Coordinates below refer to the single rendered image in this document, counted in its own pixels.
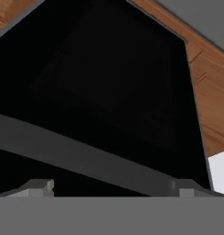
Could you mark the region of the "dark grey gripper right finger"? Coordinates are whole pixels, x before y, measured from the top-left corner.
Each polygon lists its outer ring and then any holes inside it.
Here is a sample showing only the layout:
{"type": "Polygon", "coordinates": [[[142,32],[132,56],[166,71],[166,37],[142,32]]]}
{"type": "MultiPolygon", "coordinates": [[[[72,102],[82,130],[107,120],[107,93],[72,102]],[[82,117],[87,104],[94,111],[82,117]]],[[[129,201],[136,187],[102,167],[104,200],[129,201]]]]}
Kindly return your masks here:
{"type": "Polygon", "coordinates": [[[172,193],[179,197],[224,197],[224,194],[206,189],[190,179],[172,181],[172,193]]]}

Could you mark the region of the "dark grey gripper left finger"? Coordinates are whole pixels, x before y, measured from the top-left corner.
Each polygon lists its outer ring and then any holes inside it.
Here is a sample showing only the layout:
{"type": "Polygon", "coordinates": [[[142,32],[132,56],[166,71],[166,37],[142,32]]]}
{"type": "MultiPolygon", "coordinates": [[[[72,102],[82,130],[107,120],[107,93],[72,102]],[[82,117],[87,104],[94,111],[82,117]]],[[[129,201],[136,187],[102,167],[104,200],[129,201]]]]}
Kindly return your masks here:
{"type": "Polygon", "coordinates": [[[30,179],[19,188],[0,194],[0,197],[54,197],[53,179],[30,179]]]}

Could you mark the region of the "white cupboard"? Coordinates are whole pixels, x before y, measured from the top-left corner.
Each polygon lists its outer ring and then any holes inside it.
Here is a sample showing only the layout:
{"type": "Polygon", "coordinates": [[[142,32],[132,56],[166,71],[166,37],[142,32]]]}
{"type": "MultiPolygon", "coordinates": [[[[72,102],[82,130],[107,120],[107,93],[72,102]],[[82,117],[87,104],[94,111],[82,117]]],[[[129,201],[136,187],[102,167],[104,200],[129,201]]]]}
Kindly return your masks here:
{"type": "Polygon", "coordinates": [[[208,162],[214,190],[224,194],[224,152],[209,157],[208,162]]]}

